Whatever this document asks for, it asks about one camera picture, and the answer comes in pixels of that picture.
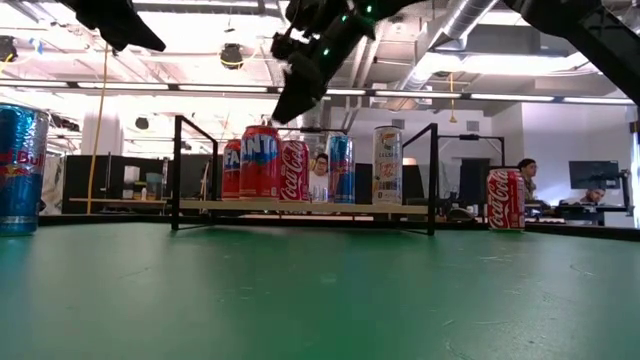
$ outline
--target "beverage can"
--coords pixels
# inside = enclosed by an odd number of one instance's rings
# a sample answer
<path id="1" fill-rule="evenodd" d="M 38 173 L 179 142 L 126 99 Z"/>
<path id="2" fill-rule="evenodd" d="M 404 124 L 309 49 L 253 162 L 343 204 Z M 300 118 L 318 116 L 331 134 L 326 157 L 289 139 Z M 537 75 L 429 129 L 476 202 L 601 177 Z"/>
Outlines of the beverage can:
<path id="1" fill-rule="evenodd" d="M 222 200 L 233 201 L 240 198 L 240 150 L 242 141 L 229 140 L 222 155 Z"/>
<path id="2" fill-rule="evenodd" d="M 493 230 L 524 230 L 524 179 L 515 169 L 494 169 L 487 178 L 487 218 Z"/>
<path id="3" fill-rule="evenodd" d="M 280 136 L 271 126 L 249 126 L 240 150 L 240 199 L 280 199 Z"/>
<path id="4" fill-rule="evenodd" d="M 38 228 L 49 115 L 0 103 L 0 235 Z"/>
<path id="5" fill-rule="evenodd" d="M 329 138 L 329 202 L 354 204 L 355 159 L 353 139 L 346 135 Z"/>
<path id="6" fill-rule="evenodd" d="M 402 205 L 402 130 L 380 126 L 373 132 L 373 204 Z"/>
<path id="7" fill-rule="evenodd" d="M 302 141 L 282 142 L 280 200 L 309 202 L 309 147 Z"/>

